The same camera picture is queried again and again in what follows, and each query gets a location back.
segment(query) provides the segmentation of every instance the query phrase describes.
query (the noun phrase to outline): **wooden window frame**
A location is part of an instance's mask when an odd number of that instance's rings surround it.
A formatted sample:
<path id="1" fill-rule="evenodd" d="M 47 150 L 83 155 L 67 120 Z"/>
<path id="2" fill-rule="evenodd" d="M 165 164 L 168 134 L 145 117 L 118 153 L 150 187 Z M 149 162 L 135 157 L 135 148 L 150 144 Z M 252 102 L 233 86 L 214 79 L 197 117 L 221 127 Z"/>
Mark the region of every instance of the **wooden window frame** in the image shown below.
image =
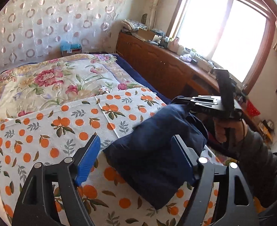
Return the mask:
<path id="1" fill-rule="evenodd" d="M 176 9 L 172 16 L 170 25 L 167 30 L 167 36 L 175 37 L 178 33 L 178 30 L 181 25 L 181 21 L 183 16 L 185 15 L 185 6 L 189 0 L 178 0 L 176 5 Z M 263 15 L 267 18 L 265 29 L 263 33 L 263 38 L 260 43 L 260 47 L 258 53 L 255 57 L 255 60 L 243 81 L 244 84 L 244 93 L 249 94 L 253 86 L 255 85 L 260 73 L 266 63 L 267 57 L 272 47 L 273 38 L 275 34 L 275 21 L 276 18 L 274 14 L 270 11 L 270 9 L 266 6 L 266 4 L 262 0 L 254 0 L 255 2 L 259 3 L 260 6 L 263 6 L 267 9 L 267 13 L 263 13 Z"/>

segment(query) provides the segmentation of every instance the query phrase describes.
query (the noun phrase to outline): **window frame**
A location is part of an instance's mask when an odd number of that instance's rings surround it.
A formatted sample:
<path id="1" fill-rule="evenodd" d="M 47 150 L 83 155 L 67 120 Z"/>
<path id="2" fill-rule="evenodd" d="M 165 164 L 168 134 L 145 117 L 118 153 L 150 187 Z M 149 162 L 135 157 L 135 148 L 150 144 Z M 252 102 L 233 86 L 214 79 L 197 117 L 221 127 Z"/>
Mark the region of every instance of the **window frame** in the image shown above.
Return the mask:
<path id="1" fill-rule="evenodd" d="M 167 31 L 167 36 L 169 37 L 176 37 L 179 28 L 181 27 L 181 23 L 183 21 L 183 18 L 185 16 L 186 10 L 185 8 L 187 7 L 187 3 L 190 0 L 178 0 L 176 9 L 174 11 L 174 14 L 172 16 L 168 31 Z M 269 51 L 272 47 L 272 42 L 273 42 L 273 37 L 275 34 L 275 16 L 273 13 L 270 11 L 270 9 L 263 3 L 262 0 L 238 0 L 249 7 L 253 8 L 257 12 L 260 12 L 262 15 L 266 17 L 266 24 L 265 24 L 265 29 L 262 37 L 262 41 L 260 43 L 260 47 L 258 50 L 258 53 L 255 57 L 255 60 L 245 77 L 244 81 L 241 83 L 238 81 L 235 77 L 234 80 L 236 80 L 241 87 L 243 88 L 244 92 L 246 94 L 249 94 L 251 89 L 253 88 L 254 84 L 256 83 L 258 77 L 260 76 L 260 73 L 265 65 L 265 62 L 267 60 L 267 57 L 269 55 Z M 226 23 L 228 19 L 229 13 L 226 13 L 226 17 L 224 18 L 223 23 Z M 213 47 L 212 52 L 208 56 L 213 56 L 215 50 L 217 48 L 217 45 L 219 43 L 219 39 L 221 38 L 223 33 L 223 29 L 220 30 L 219 32 L 219 37 L 217 37 L 217 41 L 215 43 L 215 46 Z"/>

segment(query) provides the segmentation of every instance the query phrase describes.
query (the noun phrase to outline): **floral bedspread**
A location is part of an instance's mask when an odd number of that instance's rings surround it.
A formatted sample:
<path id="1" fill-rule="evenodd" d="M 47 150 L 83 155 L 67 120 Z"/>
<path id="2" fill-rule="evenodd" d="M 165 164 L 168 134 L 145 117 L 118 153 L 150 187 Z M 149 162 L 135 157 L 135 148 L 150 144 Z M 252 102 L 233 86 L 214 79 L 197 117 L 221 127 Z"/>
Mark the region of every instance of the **floral bedspread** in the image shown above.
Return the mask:
<path id="1" fill-rule="evenodd" d="M 36 162 L 59 163 L 85 146 L 94 133 L 104 149 L 164 106 L 149 89 L 135 88 L 65 103 L 0 124 L 0 192 L 9 218 L 13 217 L 20 189 Z M 218 163 L 207 147 L 201 155 Z M 56 183 L 53 189 L 61 222 L 69 225 Z M 215 184 L 202 226 L 211 222 L 217 189 Z M 108 165 L 100 152 L 78 191 L 95 225 L 175 226 L 188 204 L 192 187 L 185 182 L 165 207 L 155 210 Z"/>
<path id="2" fill-rule="evenodd" d="M 0 123 L 98 94 L 142 87 L 111 54 L 76 54 L 0 74 Z"/>

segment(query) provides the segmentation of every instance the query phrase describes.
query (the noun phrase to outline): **hand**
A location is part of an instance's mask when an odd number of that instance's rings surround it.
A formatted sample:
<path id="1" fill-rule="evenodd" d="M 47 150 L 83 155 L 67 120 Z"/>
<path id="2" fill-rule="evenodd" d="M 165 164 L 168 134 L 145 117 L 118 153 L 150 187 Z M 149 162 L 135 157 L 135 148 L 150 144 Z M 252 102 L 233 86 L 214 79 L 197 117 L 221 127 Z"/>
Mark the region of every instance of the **hand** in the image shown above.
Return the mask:
<path id="1" fill-rule="evenodd" d="M 215 125 L 216 140 L 220 143 L 224 143 L 227 141 L 227 138 L 225 135 L 225 128 L 234 128 L 236 144 L 242 141 L 247 134 L 248 126 L 244 120 L 231 121 L 231 120 L 220 120 L 217 118 L 214 118 L 213 120 Z"/>

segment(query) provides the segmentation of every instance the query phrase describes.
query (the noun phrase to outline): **wooden cabinet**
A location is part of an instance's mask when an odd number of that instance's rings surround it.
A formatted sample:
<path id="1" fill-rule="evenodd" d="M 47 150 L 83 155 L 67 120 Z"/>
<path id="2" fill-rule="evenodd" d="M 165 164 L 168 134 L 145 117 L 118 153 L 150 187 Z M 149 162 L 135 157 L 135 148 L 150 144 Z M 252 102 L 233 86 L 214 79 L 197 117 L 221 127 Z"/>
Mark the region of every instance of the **wooden cabinet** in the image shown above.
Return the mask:
<path id="1" fill-rule="evenodd" d="M 199 78 L 201 75 L 206 79 L 211 78 L 209 75 L 197 66 L 184 63 L 178 55 L 169 50 L 153 46 L 121 32 L 116 51 L 157 91 L 169 99 L 186 95 L 184 89 L 188 92 L 188 88 L 202 95 L 215 92 L 215 90 L 211 91 L 211 86 L 203 87 L 194 82 L 195 75 Z"/>

